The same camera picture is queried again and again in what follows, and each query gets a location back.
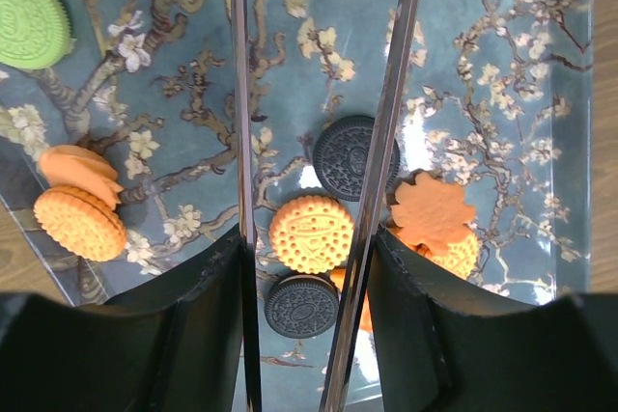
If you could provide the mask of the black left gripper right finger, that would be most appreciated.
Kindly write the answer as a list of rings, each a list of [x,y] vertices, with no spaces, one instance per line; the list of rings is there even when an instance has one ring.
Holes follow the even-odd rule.
[[[388,411],[613,411],[617,297],[541,306],[479,288],[380,230],[368,292]]]

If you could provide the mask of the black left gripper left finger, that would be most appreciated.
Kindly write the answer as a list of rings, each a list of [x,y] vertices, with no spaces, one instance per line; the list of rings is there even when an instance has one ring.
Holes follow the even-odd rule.
[[[1,296],[5,411],[228,411],[239,367],[239,231],[103,304]]]

